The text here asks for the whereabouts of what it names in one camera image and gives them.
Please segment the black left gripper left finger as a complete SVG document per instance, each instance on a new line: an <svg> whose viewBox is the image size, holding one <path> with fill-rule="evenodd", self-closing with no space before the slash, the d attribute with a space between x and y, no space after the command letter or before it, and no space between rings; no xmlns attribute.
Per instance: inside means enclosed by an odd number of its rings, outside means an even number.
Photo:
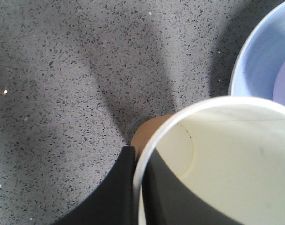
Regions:
<svg viewBox="0 0 285 225"><path fill-rule="evenodd" d="M100 185L56 225L137 225L132 180L136 167L135 148L124 146Z"/></svg>

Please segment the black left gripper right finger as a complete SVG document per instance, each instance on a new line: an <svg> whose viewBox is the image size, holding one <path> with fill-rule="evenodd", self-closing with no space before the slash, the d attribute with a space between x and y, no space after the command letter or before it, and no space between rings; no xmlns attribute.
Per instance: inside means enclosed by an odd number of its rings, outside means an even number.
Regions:
<svg viewBox="0 0 285 225"><path fill-rule="evenodd" d="M148 225L239 225L191 192L168 168L157 150L142 181Z"/></svg>

